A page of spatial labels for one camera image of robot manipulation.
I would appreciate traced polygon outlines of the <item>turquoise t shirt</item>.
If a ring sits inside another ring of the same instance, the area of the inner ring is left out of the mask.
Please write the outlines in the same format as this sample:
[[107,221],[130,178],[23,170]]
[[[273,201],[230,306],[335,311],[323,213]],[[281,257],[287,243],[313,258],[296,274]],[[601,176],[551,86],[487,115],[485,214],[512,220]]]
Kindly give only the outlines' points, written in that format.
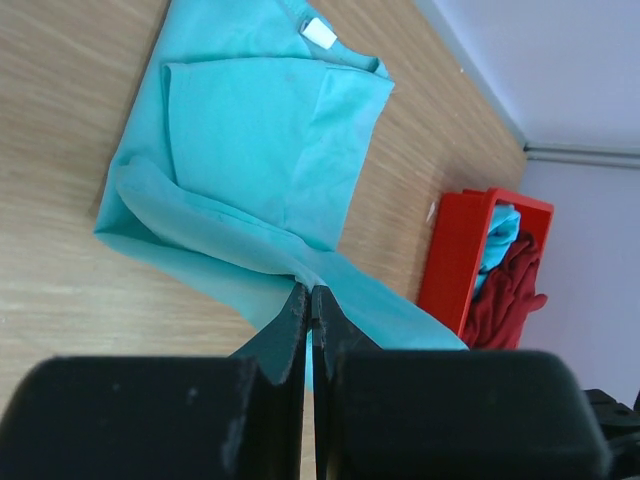
[[256,328],[326,286],[389,349],[460,350],[341,255],[394,83],[304,1],[174,1],[111,161],[95,234]]

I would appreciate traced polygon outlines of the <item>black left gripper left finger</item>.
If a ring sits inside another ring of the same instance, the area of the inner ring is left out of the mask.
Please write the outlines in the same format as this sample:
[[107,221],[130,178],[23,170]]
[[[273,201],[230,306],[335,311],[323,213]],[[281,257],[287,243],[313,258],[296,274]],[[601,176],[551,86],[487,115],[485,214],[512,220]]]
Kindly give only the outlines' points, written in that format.
[[296,479],[306,290],[238,351],[53,357],[1,420],[5,479]]

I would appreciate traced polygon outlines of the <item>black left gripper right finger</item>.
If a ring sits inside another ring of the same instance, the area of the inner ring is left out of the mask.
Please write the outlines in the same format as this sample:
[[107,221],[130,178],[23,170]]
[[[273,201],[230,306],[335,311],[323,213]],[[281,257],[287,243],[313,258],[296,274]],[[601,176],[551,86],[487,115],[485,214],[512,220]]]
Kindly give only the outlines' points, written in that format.
[[540,351],[385,350],[311,295],[320,479],[605,479],[611,453],[568,367]]

